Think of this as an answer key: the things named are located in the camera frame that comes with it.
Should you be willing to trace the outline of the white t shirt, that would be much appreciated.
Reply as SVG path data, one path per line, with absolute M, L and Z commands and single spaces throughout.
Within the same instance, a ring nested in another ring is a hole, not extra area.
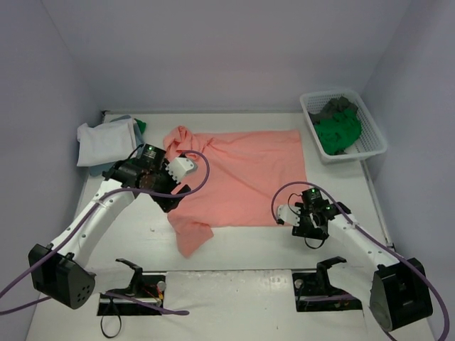
M 136 147 L 134 120 L 120 119 L 77 128 L 79 154 L 77 167 L 98 166 L 126 158 Z

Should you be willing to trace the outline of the grey-blue t shirt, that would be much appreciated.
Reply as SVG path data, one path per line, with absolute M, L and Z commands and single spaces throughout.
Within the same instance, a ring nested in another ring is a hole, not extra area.
M 111 120 L 110 123 L 116 122 L 116 121 L 124 121 L 124 120 L 133 121 L 133 129 L 134 129 L 136 145 L 138 146 L 139 144 L 144 144 L 143 134 L 140 133 L 139 128 L 135 122 L 135 119 L 133 119 L 130 115 L 123 115 L 121 117 Z M 110 163 L 99 164 L 96 166 L 90 166 L 89 171 L 88 171 L 89 175 L 92 177 L 101 176 L 104 171 L 108 171 L 114 164 L 115 164 L 115 161 L 110 162 Z

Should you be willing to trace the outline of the pink t shirt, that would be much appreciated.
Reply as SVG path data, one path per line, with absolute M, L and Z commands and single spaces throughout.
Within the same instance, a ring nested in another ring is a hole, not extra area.
M 164 138 L 164 148 L 169 159 L 188 151 L 198 166 L 183 183 L 202 188 L 168 214 L 186 258 L 213 237 L 215 227 L 273 226 L 270 205 L 276 191 L 306 180 L 297 130 L 196 134 L 178 126 Z

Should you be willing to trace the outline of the white laundry basket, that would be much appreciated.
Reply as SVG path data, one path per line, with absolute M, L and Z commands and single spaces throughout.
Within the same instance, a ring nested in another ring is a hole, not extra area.
M 345 149 L 341 155 L 328 155 L 321 145 L 316 134 L 314 125 L 311 122 L 310 114 L 318 114 L 331 99 L 345 97 L 349 102 L 358 107 L 357 117 L 362 127 L 361 135 L 356 141 Z M 322 163 L 343 163 L 351 161 L 364 161 L 372 156 L 380 155 L 387 150 L 387 143 L 377 127 L 373 117 L 360 95 L 350 89 L 338 88 L 320 92 L 302 94 L 299 98 L 303 109 L 306 124 L 311 132 L 314 143 L 318 149 L 319 158 Z

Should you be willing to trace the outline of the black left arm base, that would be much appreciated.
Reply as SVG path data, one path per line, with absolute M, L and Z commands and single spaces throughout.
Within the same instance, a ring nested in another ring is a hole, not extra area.
M 154 316 L 163 315 L 161 311 L 139 305 L 124 297 L 164 308 L 164 291 L 166 290 L 166 274 L 164 272 L 147 272 L 137 264 L 126 259 L 116 259 L 118 264 L 132 270 L 128 286 L 109 290 L 121 295 L 122 298 L 100 295 L 97 315 L 103 316 Z

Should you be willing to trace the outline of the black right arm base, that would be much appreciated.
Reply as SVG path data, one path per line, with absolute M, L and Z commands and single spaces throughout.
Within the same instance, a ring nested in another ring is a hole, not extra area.
M 296 311 L 298 313 L 343 312 L 362 310 L 362 303 L 340 288 L 331 285 L 327 271 L 334 265 L 346 263 L 333 257 L 317 263 L 313 271 L 291 272 Z

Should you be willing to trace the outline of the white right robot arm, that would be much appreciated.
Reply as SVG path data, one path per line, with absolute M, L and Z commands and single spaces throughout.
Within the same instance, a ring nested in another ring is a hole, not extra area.
M 305 240 L 335 240 L 338 256 L 316 265 L 314 283 L 327 296 L 341 292 L 366 305 L 379 326 L 391 332 L 433 313 L 423 265 L 415 258 L 401 262 L 354 226 L 351 211 L 333 204 L 316 188 L 305 190 L 295 205 L 285 205 L 292 234 Z

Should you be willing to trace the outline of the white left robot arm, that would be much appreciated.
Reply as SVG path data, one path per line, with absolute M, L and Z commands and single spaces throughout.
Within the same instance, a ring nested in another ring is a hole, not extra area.
M 197 165 L 184 155 L 169 161 L 164 150 L 144 144 L 137 157 L 117 161 L 103 172 L 103 181 L 73 223 L 46 246 L 28 254 L 33 287 L 72 309 L 96 293 L 114 292 L 126 298 L 144 286 L 142 267 L 123 258 L 104 269 L 89 269 L 89 258 L 116 218 L 139 193 L 148 193 L 163 212 L 175 209 L 190 187 L 178 185 Z

